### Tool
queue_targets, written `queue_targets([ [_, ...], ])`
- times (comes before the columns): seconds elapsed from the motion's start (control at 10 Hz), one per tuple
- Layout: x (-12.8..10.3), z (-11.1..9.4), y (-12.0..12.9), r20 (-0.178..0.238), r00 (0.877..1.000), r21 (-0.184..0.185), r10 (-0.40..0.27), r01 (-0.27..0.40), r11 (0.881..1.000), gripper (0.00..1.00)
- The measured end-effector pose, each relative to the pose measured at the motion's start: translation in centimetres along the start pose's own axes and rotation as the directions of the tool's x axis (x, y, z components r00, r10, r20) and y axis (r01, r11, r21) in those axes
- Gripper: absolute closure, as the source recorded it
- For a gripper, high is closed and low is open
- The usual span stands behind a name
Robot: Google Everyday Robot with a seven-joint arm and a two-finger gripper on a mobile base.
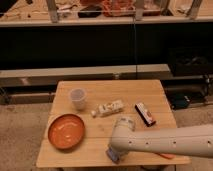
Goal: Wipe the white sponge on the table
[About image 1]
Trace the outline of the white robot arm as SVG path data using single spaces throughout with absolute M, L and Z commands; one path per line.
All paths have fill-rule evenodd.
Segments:
M 131 151 L 213 158 L 213 125 L 136 131 L 131 117 L 119 117 L 106 154 L 117 163 Z

